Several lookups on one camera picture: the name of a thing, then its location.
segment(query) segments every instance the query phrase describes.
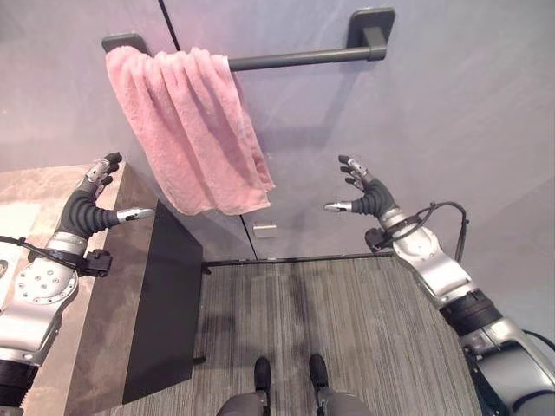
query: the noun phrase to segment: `towel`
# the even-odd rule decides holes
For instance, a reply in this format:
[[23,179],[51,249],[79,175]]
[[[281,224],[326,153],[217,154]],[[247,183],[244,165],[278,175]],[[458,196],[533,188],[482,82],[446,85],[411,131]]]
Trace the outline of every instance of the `towel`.
[[154,58],[123,46],[108,78],[154,176],[175,208],[238,215],[274,188],[226,56],[193,48]]

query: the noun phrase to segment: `gray carpet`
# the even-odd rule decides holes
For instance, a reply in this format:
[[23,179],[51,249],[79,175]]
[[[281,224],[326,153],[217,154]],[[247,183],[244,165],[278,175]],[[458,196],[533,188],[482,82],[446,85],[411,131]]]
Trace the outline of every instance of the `gray carpet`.
[[480,414],[451,329],[392,257],[212,268],[205,276],[193,378],[108,415],[213,415],[272,364],[277,415],[315,414],[308,359],[376,415]]

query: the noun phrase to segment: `towel bar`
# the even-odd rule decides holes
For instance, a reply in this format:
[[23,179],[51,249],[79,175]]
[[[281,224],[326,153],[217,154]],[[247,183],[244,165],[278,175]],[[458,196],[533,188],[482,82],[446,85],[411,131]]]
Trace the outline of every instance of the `towel bar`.
[[[393,8],[358,10],[349,21],[346,49],[230,59],[229,67],[231,71],[236,72],[317,63],[381,61],[386,55],[389,34],[394,20],[395,11]],[[118,46],[133,46],[139,51],[149,54],[147,44],[136,33],[107,36],[102,39],[102,47],[106,52]]]

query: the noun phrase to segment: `robotic arm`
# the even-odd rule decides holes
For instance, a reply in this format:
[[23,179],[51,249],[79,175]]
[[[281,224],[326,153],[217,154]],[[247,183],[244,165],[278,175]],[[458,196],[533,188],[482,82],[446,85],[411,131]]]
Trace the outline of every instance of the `robotic arm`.
[[16,276],[14,296],[0,312],[0,416],[21,415],[19,408],[62,325],[62,311],[73,301],[79,276],[105,276],[112,257],[94,250],[83,257],[88,239],[98,231],[141,218],[154,210],[107,211],[96,199],[112,182],[121,156],[110,153],[84,175],[64,206],[46,249],[23,238],[1,242],[29,248],[29,265]]
[[[371,214],[381,230],[366,233],[372,251],[391,247],[412,271],[416,284],[459,336],[470,374],[491,414],[555,412],[555,366],[511,319],[503,316],[460,264],[443,252],[435,234],[423,227],[443,203],[408,216],[391,193],[349,156],[340,156],[345,181],[364,192],[352,202],[327,204],[334,212]],[[463,212],[462,232],[466,232]],[[460,261],[463,239],[457,247]]]

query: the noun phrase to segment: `cable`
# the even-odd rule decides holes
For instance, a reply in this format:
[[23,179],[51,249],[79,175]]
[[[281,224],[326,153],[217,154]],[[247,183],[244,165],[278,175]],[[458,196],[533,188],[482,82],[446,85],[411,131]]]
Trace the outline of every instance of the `cable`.
[[408,237],[413,232],[423,227],[424,224],[432,217],[432,214],[443,206],[452,206],[453,208],[456,208],[460,212],[459,239],[457,240],[457,247],[454,253],[454,259],[457,261],[457,263],[460,263],[460,261],[462,260],[462,252],[465,249],[465,242],[467,240],[467,226],[468,226],[468,223],[470,223],[470,220],[467,219],[467,210],[465,210],[462,205],[453,201],[445,201],[437,204],[435,202],[432,202],[430,203],[430,206],[428,208],[424,208],[423,210],[416,212],[416,214],[413,217],[419,217],[424,212],[426,212],[426,215],[424,216],[424,218],[418,220],[415,227],[411,228],[409,231],[405,232],[401,236],[390,238],[387,242],[384,242],[382,244],[382,247],[386,245],[390,245],[395,241],[399,241],[405,237]]
[[535,336],[540,341],[543,341],[545,344],[547,344],[547,346],[549,348],[551,348],[553,351],[555,351],[555,343],[553,343],[553,341],[551,341],[549,338],[545,338],[542,334],[538,334],[536,332],[528,331],[527,329],[523,329],[522,332],[524,332],[525,334],[531,335],[531,336]]
[[39,249],[38,247],[35,247],[33,244],[27,243],[25,241],[25,237],[12,238],[12,237],[0,236],[0,243],[19,245],[20,247],[24,247],[25,249],[33,253],[36,253],[38,256],[48,258],[48,260],[61,264],[64,267],[69,267],[72,270],[77,270],[76,264],[65,262],[59,259],[58,257],[52,256],[46,250]]

